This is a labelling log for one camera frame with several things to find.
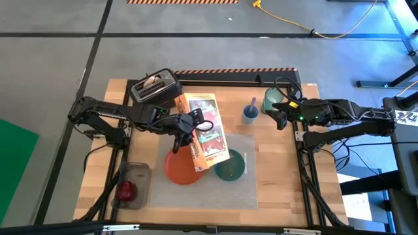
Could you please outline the orange black hazard table strip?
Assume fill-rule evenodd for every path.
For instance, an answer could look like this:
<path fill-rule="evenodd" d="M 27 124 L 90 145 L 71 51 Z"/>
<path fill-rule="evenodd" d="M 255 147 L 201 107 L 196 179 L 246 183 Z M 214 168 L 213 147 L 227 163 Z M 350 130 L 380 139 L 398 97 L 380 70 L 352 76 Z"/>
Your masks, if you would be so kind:
<path fill-rule="evenodd" d="M 175 70 L 174 74 L 210 74 L 210 73 L 234 73 L 234 72 L 289 72 L 297 71 L 297 68 L 254 68 L 254 69 L 195 69 Z"/>

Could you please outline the black metal stand frame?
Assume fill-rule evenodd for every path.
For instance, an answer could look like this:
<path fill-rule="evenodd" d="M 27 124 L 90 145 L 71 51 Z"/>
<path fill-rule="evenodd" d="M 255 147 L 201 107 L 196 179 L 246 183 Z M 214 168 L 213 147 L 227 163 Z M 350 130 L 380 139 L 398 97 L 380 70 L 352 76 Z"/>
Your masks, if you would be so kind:
<path fill-rule="evenodd" d="M 393 19 L 393 23 L 400 34 L 400 38 L 407 50 L 407 56 L 414 66 L 389 81 L 358 80 L 355 85 L 359 88 L 381 89 L 415 89 L 418 90 L 418 0 L 386 0 L 385 6 Z"/>

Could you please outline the beige bagel half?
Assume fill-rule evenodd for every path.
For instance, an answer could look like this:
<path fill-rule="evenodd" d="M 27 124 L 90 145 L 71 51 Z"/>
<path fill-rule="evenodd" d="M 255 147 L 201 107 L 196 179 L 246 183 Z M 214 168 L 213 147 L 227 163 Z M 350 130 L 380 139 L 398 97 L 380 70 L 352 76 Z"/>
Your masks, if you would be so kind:
<path fill-rule="evenodd" d="M 143 88 L 147 88 L 152 86 L 154 83 L 157 83 L 158 81 L 160 81 L 161 77 L 160 76 L 151 76 L 149 77 L 143 85 Z"/>

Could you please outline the grey woven placemat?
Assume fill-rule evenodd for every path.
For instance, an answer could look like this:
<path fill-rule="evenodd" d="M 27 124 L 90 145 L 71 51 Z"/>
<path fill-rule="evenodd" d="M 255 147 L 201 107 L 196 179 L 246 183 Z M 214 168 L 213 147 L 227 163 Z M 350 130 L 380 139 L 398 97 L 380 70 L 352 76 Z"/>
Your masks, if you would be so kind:
<path fill-rule="evenodd" d="M 158 144 L 156 164 L 152 172 L 150 206 L 155 208 L 206 208 L 225 210 L 257 210 L 255 139 L 248 134 L 227 134 L 230 149 L 243 157 L 245 169 L 234 181 L 219 178 L 214 168 L 191 185 L 171 182 L 164 172 L 164 161 L 170 152 L 169 141 L 162 136 Z"/>

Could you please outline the teal glass tumbler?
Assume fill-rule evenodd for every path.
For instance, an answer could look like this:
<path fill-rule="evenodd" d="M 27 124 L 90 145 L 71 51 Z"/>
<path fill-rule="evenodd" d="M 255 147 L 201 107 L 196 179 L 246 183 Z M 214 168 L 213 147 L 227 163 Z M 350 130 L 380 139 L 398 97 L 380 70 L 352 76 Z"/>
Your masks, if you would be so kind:
<path fill-rule="evenodd" d="M 269 110 L 276 110 L 272 105 L 280 103 L 282 100 L 283 95 L 275 87 L 268 88 L 262 102 L 261 112 L 266 114 Z"/>

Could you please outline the red apple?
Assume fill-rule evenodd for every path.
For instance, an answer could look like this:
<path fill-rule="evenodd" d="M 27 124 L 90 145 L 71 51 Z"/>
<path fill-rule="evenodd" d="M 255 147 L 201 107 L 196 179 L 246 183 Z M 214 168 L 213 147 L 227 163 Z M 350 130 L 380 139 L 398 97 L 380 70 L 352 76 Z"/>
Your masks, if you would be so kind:
<path fill-rule="evenodd" d="M 120 201 L 133 201 L 135 199 L 135 186 L 131 181 L 123 181 L 118 188 L 117 199 Z"/>

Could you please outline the orange round plate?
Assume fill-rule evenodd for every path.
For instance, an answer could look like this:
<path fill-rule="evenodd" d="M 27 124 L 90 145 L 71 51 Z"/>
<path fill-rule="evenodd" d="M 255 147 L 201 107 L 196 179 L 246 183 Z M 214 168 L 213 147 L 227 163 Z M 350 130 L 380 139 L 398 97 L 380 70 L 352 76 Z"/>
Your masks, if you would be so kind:
<path fill-rule="evenodd" d="M 177 153 L 170 151 L 164 161 L 166 177 L 178 185 L 191 185 L 199 181 L 204 172 L 196 172 L 189 146 L 181 147 Z"/>

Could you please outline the orange Cheerios cereal box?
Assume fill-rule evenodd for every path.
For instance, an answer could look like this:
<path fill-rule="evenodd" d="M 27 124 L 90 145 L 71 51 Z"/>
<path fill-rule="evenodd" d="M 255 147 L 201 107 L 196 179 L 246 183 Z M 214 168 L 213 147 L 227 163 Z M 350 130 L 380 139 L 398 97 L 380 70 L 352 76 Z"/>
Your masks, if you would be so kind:
<path fill-rule="evenodd" d="M 190 143 L 195 170 L 202 172 L 230 158 L 219 107 L 213 93 L 184 93 L 174 99 L 178 112 L 200 108 L 205 122 L 194 126 Z"/>

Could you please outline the green round bowl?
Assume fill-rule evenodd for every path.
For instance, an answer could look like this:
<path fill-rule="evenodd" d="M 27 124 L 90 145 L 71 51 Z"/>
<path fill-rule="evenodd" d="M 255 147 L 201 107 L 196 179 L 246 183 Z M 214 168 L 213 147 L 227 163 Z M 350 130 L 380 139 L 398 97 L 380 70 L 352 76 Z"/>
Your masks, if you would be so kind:
<path fill-rule="evenodd" d="M 239 179 L 246 169 L 246 162 L 239 152 L 229 149 L 229 156 L 228 160 L 218 163 L 214 167 L 215 175 L 223 181 Z"/>

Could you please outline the grey cart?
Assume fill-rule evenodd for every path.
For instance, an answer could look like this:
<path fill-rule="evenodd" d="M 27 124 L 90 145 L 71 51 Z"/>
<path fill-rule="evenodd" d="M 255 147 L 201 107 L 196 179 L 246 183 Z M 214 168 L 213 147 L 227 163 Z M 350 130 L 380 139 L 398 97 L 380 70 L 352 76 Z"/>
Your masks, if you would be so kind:
<path fill-rule="evenodd" d="M 395 111 L 394 98 L 384 98 L 383 105 Z M 390 189 L 391 209 L 395 230 L 398 234 L 418 235 L 418 127 L 401 125 L 396 122 L 391 135 L 393 150 L 400 176 L 401 189 Z"/>

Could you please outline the green floor mat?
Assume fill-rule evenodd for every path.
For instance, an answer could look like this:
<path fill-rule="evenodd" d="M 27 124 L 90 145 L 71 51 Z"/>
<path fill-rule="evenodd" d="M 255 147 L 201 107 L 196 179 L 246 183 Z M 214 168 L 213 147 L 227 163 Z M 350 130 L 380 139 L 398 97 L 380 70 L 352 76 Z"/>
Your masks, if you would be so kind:
<path fill-rule="evenodd" d="M 0 224 L 38 139 L 37 133 L 0 119 Z"/>

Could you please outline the white printed tag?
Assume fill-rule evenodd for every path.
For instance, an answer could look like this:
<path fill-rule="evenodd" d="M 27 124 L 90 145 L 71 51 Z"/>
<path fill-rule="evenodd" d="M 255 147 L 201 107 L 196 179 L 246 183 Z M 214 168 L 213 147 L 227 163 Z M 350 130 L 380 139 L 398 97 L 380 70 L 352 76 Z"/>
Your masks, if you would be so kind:
<path fill-rule="evenodd" d="M 418 127 L 418 112 L 396 110 L 395 121 L 401 125 Z"/>

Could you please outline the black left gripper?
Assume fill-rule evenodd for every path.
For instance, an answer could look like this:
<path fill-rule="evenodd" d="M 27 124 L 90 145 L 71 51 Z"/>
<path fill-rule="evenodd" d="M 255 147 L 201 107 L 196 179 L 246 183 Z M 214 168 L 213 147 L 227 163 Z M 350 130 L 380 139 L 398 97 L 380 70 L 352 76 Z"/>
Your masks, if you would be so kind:
<path fill-rule="evenodd" d="M 194 120 L 188 114 L 176 114 L 165 120 L 165 130 L 168 135 L 174 135 L 172 152 L 177 153 L 182 145 L 188 146 L 193 141 Z"/>

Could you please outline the blue cup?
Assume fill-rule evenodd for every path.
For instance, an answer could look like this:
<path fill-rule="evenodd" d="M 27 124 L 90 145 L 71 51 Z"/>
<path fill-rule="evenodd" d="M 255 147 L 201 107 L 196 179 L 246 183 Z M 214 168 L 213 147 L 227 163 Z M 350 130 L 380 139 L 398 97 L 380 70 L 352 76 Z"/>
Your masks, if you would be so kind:
<path fill-rule="evenodd" d="M 259 110 L 256 106 L 247 105 L 242 112 L 242 123 L 249 125 L 253 123 L 259 115 Z"/>

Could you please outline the black aluminium table frame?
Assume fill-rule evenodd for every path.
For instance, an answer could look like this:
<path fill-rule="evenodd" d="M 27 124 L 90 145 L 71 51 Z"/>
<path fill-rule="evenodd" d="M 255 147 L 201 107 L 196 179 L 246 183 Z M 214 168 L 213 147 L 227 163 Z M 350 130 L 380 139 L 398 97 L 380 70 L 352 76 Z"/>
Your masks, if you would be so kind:
<path fill-rule="evenodd" d="M 310 211 L 306 210 L 298 169 L 294 130 L 288 124 L 285 130 L 276 130 L 273 119 L 262 114 L 251 125 L 241 121 L 242 109 L 251 97 L 257 97 L 261 105 L 267 87 L 274 85 L 278 76 L 294 78 L 300 82 L 298 71 L 289 72 L 234 72 L 210 74 L 177 74 L 185 92 L 215 93 L 221 120 L 226 133 L 249 134 L 255 138 L 255 167 L 257 180 L 257 210 L 225 210 L 200 208 L 155 208 L 150 203 L 140 210 L 113 210 L 110 201 L 104 203 L 99 218 L 115 219 L 124 223 L 155 223 L 175 225 L 232 225 L 251 227 L 307 227 L 306 213 L 311 213 L 312 224 L 319 225 L 319 209 L 311 193 Z M 154 169 L 159 140 L 162 136 L 134 129 L 131 134 L 129 153 L 113 154 L 110 148 L 95 151 L 89 157 L 73 219 L 85 215 L 122 161 L 146 162 Z M 315 154 L 312 172 L 316 177 L 321 195 L 345 225 L 346 210 L 332 156 L 326 151 Z"/>

